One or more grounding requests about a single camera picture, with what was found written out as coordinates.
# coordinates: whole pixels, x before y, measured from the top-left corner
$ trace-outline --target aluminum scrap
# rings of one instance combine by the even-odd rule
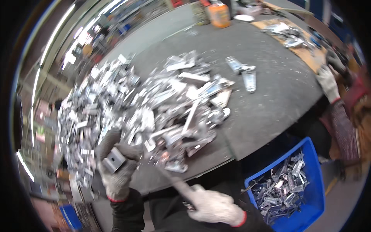
[[[285,42],[283,45],[286,48],[304,47],[311,52],[312,56],[314,56],[315,45],[305,38],[300,28],[289,26],[284,22],[279,22],[265,26],[261,31],[284,39]]]
[[[289,156],[276,172],[267,172],[251,181],[250,186],[256,205],[264,221],[272,225],[277,218],[290,217],[295,211],[301,211],[305,204],[303,192],[309,184],[303,166],[304,154]]]
[[[95,66],[62,102],[56,144],[80,186],[91,184],[94,149],[110,129],[121,130],[121,142],[142,146],[149,163],[185,172],[185,156],[213,141],[213,128],[230,115],[234,82],[211,77],[210,64],[195,50],[170,56],[144,81],[131,65],[134,55]],[[229,94],[216,102],[223,91]]]

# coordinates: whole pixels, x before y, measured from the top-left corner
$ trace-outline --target yellow floor line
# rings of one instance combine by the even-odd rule
[[[326,189],[326,192],[325,192],[325,196],[327,196],[327,194],[331,191],[332,187],[335,186],[336,182],[338,182],[338,178],[335,177],[331,182],[330,184],[328,185],[327,189]]]

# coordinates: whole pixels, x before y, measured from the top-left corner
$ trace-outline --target white work glove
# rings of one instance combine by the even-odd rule
[[[338,85],[336,84],[334,75],[326,65],[322,65],[317,72],[318,75],[316,75],[316,78],[319,84],[325,92],[328,101],[333,103],[335,100],[340,98]]]
[[[120,142],[121,132],[112,129],[105,135],[101,144],[95,149],[98,156],[98,170],[102,176],[102,183],[106,188],[106,194],[110,201],[122,202],[129,196],[129,184],[131,176],[138,166],[142,151]],[[116,147],[127,159],[125,163],[113,174],[102,163],[111,149]]]
[[[246,212],[234,204],[231,196],[218,191],[205,190],[201,185],[190,187],[185,182],[174,186],[196,210],[188,210],[188,215],[199,222],[223,222],[230,226],[240,226],[246,221]]]

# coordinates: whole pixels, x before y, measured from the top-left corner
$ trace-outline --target workbench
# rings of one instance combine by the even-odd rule
[[[289,13],[287,16],[306,29],[305,22]],[[272,18],[278,17],[261,15],[255,21]],[[250,155],[294,124],[323,94],[314,72],[299,57],[255,26],[235,20],[224,29],[211,24],[193,26],[155,43],[135,57],[135,71],[145,78],[155,67],[162,68],[169,56],[191,50],[212,64],[211,75],[219,73],[236,83],[227,106],[231,115],[217,129],[217,138],[187,159],[185,173],[172,172],[184,180]],[[245,90],[242,77],[225,62],[228,56],[256,66],[255,93]],[[169,186],[170,182],[144,160],[131,182],[142,195]]]

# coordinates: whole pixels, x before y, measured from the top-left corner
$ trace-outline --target blue bin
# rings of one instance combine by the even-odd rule
[[[322,172],[319,166],[316,150],[314,149],[312,140],[309,137],[304,138],[286,154],[273,162],[255,175],[250,176],[245,180],[245,187],[249,186],[249,182],[258,178],[270,169],[283,162],[289,155],[296,155],[300,152],[300,148],[304,153],[306,178],[310,182],[304,190],[305,205],[301,205],[301,212],[295,212],[290,218],[278,218],[272,225],[272,229],[276,232],[302,232],[312,225],[325,211],[325,189],[322,180]],[[254,196],[251,190],[247,191],[251,203],[257,208]]]
[[[75,209],[72,205],[63,205],[59,207],[62,212],[63,217],[65,218],[68,226],[74,230],[82,229],[82,224],[77,216]]]

